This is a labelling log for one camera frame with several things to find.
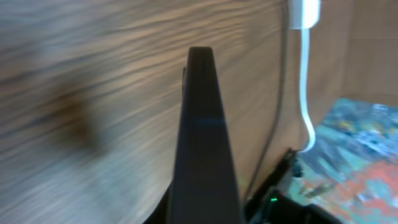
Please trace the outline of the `Samsung Galaxy smartphone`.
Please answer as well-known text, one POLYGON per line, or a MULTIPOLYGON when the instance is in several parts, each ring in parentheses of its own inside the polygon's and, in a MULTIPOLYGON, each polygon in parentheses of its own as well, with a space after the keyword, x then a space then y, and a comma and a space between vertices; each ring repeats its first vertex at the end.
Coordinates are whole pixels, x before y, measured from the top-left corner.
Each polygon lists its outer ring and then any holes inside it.
POLYGON ((183 76, 169 223, 243 223, 211 47, 191 47, 183 76))

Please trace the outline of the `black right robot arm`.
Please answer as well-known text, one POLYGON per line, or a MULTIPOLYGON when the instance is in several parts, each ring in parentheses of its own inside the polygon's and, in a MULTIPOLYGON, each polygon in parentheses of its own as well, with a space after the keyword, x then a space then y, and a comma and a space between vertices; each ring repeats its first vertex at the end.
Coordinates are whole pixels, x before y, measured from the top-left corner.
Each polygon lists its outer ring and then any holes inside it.
POLYGON ((317 205, 301 205, 278 191, 264 196, 246 214, 248 223, 255 224, 342 224, 317 205))

